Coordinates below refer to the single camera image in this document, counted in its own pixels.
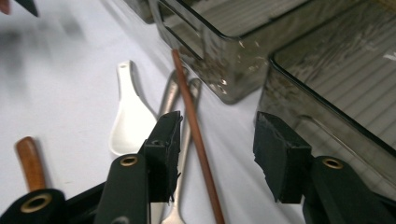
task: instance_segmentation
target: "wooden stick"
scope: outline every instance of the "wooden stick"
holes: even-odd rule
[[[187,119],[191,126],[191,135],[194,144],[197,148],[198,158],[201,163],[201,169],[204,174],[204,179],[206,183],[207,192],[209,194],[210,202],[212,204],[213,213],[215,215],[216,222],[218,224],[225,223],[223,214],[221,212],[221,206],[219,202],[219,197],[216,192],[215,182],[213,181],[213,176],[210,172],[209,162],[207,160],[204,142],[202,140],[201,132],[199,129],[197,117],[195,115],[194,105],[191,99],[189,88],[187,86],[187,81],[184,76],[183,67],[181,64],[180,57],[178,56],[177,49],[172,50],[172,56],[177,70],[178,85],[180,87],[181,95],[183,96],[183,101],[186,106]]]
[[[24,137],[17,142],[15,148],[21,161],[29,191],[45,189],[46,181],[43,166],[38,155],[35,140],[30,136]]]

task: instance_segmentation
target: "metal spoon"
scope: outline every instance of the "metal spoon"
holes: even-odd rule
[[[202,81],[199,78],[194,78],[190,81],[190,93],[193,98],[194,105],[197,106],[198,99],[201,92]],[[183,184],[184,178],[184,167],[187,159],[187,153],[189,150],[189,144],[191,140],[191,129],[188,122],[184,122],[183,131],[181,134],[182,140],[180,143],[180,154],[178,159],[177,169],[181,172],[180,176],[177,180],[177,188],[175,190],[175,201],[172,203],[171,212],[161,223],[162,224],[184,224],[185,222],[181,218],[179,213],[179,200],[180,200],[180,192]]]

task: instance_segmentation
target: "white table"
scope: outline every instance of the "white table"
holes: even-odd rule
[[[12,1],[12,15],[0,15],[0,213],[27,193],[14,151],[27,135],[39,143],[49,186],[66,198],[106,180],[118,63],[135,62],[144,97],[159,110],[173,70],[170,49],[154,24],[134,15],[122,25],[112,3],[36,0],[37,19]],[[225,105],[203,87],[198,116],[224,216],[227,223],[304,223],[300,205],[274,202],[254,162],[260,93]],[[184,111],[181,100],[177,109]],[[187,163],[182,216],[214,223],[194,146]]]

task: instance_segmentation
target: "black object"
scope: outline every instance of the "black object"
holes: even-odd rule
[[[282,119],[258,112],[253,151],[274,197],[299,203],[306,223],[396,223],[395,202],[372,193],[355,171],[311,147]]]
[[[37,8],[35,7],[35,2],[34,0],[15,0],[17,3],[19,3],[22,7],[24,7],[26,10],[28,10],[32,15],[38,17],[38,11]]]
[[[139,153],[112,162],[105,183],[67,201],[57,189],[30,192],[8,208],[0,223],[150,223],[149,203],[168,202],[176,189],[181,120],[178,111],[160,117]]]

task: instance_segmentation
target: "white tablecloth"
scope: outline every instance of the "white tablecloth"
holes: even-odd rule
[[[0,15],[0,213],[27,193],[14,151],[27,135],[38,141],[49,186],[66,198],[106,180],[114,158],[108,139],[118,109],[118,63],[137,65],[144,97],[159,110],[173,70],[170,49],[155,25],[137,15],[122,24],[113,3],[37,0],[35,18],[12,1],[12,15]],[[260,93],[225,105],[203,87],[198,116],[222,210],[227,223],[303,223],[300,205],[274,202],[254,162]],[[186,175],[185,221],[215,223],[194,146]]]

